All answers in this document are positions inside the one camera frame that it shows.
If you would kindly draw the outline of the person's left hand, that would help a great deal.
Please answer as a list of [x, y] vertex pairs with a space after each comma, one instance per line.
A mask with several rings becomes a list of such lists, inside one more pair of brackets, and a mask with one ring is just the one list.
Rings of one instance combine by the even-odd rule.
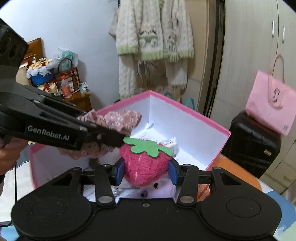
[[13, 138], [10, 143], [1, 147], [0, 174], [4, 175], [15, 166], [21, 151], [28, 145], [27, 140]]

